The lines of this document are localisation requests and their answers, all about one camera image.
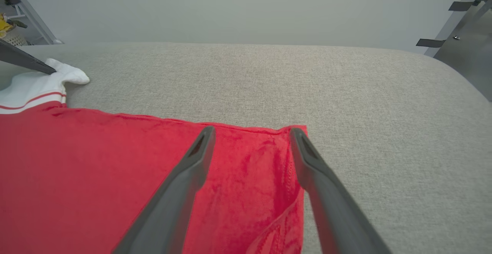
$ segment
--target metal frame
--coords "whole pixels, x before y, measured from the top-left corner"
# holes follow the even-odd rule
[[[471,19],[460,30],[458,30],[458,32],[456,32],[453,39],[460,40],[460,36],[470,30],[470,28],[491,8],[492,0],[487,0],[487,2],[485,2],[485,4],[482,5],[480,9],[478,9],[478,11],[471,17]]]
[[[35,26],[37,31],[42,35],[46,42],[50,45],[53,44],[63,44],[61,40],[58,40],[51,30],[46,26],[41,17],[36,13],[34,8],[30,5],[28,0],[21,0],[18,3],[19,8],[24,12],[25,16],[30,20],[30,22]]]
[[[473,2],[474,0],[460,0],[460,1]],[[435,39],[438,41],[448,39],[448,37],[450,37],[451,33],[456,28],[456,26],[460,23],[460,21],[462,20],[465,14],[466,11],[453,11],[451,16],[448,18],[448,21],[444,24],[444,26],[442,27],[441,31],[437,34]],[[429,47],[427,48],[427,51],[424,53],[424,55],[434,57],[437,51],[439,51],[439,49],[440,48]]]

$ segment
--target red stripe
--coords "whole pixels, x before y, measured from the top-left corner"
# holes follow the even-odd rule
[[[21,107],[6,107],[6,106],[0,105],[0,109],[6,109],[6,110],[21,109],[21,108],[26,107],[26,105],[28,105],[29,102],[38,100],[39,98],[43,98],[43,97],[48,96],[48,95],[61,95],[62,97],[63,96],[66,96],[63,93],[59,93],[58,91],[53,91],[52,93],[45,93],[44,95],[36,96],[35,98],[32,98],[31,100],[29,100],[28,102],[26,102],[26,104],[25,105],[22,105]]]

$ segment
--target metal stand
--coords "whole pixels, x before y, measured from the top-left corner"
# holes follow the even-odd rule
[[[46,40],[46,42],[50,45],[53,44],[63,44],[62,41],[58,40],[55,35],[49,30],[41,17],[36,13],[34,8],[29,4],[28,0],[21,0],[21,3],[16,5],[16,11],[19,17],[27,17],[32,25],[35,26],[37,31],[42,35],[42,37]]]
[[[7,19],[19,19],[19,18],[25,17],[24,14],[21,14],[21,9],[19,9],[19,5],[18,4],[14,5],[14,8],[15,8],[16,15],[14,15],[14,16],[7,16]]]
[[[455,34],[453,39],[460,40],[460,36],[468,31],[490,8],[492,8],[492,0],[487,0],[487,2],[485,2],[485,4],[472,16],[471,20]]]

